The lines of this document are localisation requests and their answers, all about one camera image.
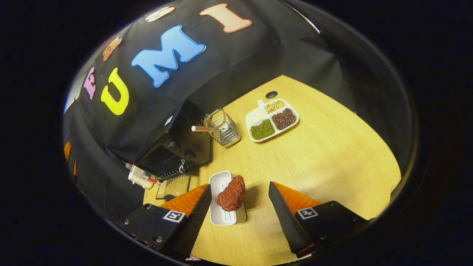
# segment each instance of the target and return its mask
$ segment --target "black cloth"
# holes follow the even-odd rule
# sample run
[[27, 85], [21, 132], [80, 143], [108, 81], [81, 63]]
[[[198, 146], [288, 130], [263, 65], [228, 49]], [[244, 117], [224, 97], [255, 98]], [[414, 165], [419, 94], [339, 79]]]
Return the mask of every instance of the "black cloth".
[[[143, 189], [127, 180], [128, 171], [120, 159], [138, 162], [156, 140], [156, 132], [168, 118], [168, 111], [185, 98], [190, 98], [203, 112], [212, 112], [280, 75], [301, 81], [357, 111], [385, 140], [401, 169], [404, 168], [412, 131], [410, 117], [406, 115], [410, 112], [407, 98], [396, 92], [402, 90], [398, 84], [389, 85], [389, 77], [383, 76], [389, 76], [389, 71], [370, 68], [370, 60], [376, 59], [367, 57], [363, 62], [344, 53], [351, 49], [346, 44], [356, 42], [344, 43], [343, 35], [330, 35], [330, 23], [319, 23], [319, 34], [280, 1], [226, 1], [229, 9], [253, 23], [224, 33], [218, 21], [199, 15], [219, 3], [174, 1], [168, 4], [176, 7], [173, 12], [158, 21], [146, 22], [147, 15], [161, 8], [157, 7], [99, 47], [104, 50], [116, 37], [123, 39], [107, 61], [103, 61], [100, 53], [90, 66], [95, 67], [94, 98], [89, 100], [82, 88], [79, 101], [66, 111], [74, 113], [70, 131], [78, 144], [73, 147], [82, 148], [78, 187], [91, 202], [112, 216], [126, 214], [141, 205]], [[310, 15], [317, 20], [314, 13]], [[168, 71], [170, 77], [155, 88], [151, 77], [139, 66], [132, 67], [131, 61], [143, 49], [161, 50], [161, 35], [177, 25], [182, 25], [186, 35], [207, 48], [188, 62], [178, 60], [177, 70], [161, 69]], [[100, 100], [105, 85], [119, 99], [116, 87], [108, 83], [115, 67], [129, 92], [129, 103], [122, 115], [114, 115]]]

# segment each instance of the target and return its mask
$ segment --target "wooden table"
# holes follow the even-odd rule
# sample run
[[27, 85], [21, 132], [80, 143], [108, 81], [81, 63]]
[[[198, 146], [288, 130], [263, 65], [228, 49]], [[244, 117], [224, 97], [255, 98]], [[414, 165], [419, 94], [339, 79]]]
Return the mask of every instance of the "wooden table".
[[[248, 112], [266, 93], [290, 103], [297, 125], [264, 142], [250, 140]], [[245, 179], [247, 221], [232, 226], [203, 222], [192, 255], [226, 265], [275, 265], [296, 260], [268, 197], [276, 181], [322, 203], [336, 200], [365, 219], [379, 215], [401, 180], [399, 166], [381, 137], [353, 112], [303, 83], [280, 76], [243, 95], [225, 111], [237, 123], [242, 139], [226, 149], [213, 145], [213, 162], [194, 174], [191, 189], [212, 174], [229, 170]], [[146, 189], [143, 204], [155, 200], [158, 186]]]

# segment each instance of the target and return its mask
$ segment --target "straw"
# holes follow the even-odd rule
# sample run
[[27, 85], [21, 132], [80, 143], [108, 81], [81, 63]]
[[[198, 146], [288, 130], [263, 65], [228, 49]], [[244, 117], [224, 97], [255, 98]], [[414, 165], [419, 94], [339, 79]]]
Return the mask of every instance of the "straw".
[[209, 132], [213, 129], [214, 129], [214, 127], [205, 127], [205, 126], [198, 126], [198, 125], [193, 125], [192, 126], [192, 131], [194, 131], [194, 132]]

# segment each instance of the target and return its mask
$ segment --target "beans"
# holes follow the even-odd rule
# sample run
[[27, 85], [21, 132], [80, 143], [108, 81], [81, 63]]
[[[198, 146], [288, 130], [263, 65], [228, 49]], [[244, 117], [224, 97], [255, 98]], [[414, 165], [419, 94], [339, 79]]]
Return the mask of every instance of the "beans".
[[272, 120], [277, 129], [283, 130], [296, 122], [296, 115], [292, 113], [291, 109], [286, 108], [281, 113], [273, 115]]
[[284, 106], [286, 106], [286, 103], [278, 100], [271, 104], [266, 105], [264, 109], [266, 109], [266, 113], [270, 114], [280, 108], [283, 108]]
[[253, 138], [257, 141], [271, 136], [276, 132], [269, 119], [264, 120], [260, 125], [252, 126], [250, 131]]

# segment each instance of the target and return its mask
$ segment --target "black appliance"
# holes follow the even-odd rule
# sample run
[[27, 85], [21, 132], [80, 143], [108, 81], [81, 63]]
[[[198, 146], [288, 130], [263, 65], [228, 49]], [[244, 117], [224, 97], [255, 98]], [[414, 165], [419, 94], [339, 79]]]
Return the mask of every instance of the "black appliance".
[[193, 125], [204, 125], [204, 113], [193, 102], [186, 99], [166, 116], [162, 125], [156, 142], [136, 163], [139, 168], [164, 179], [210, 161], [211, 136], [191, 130]]

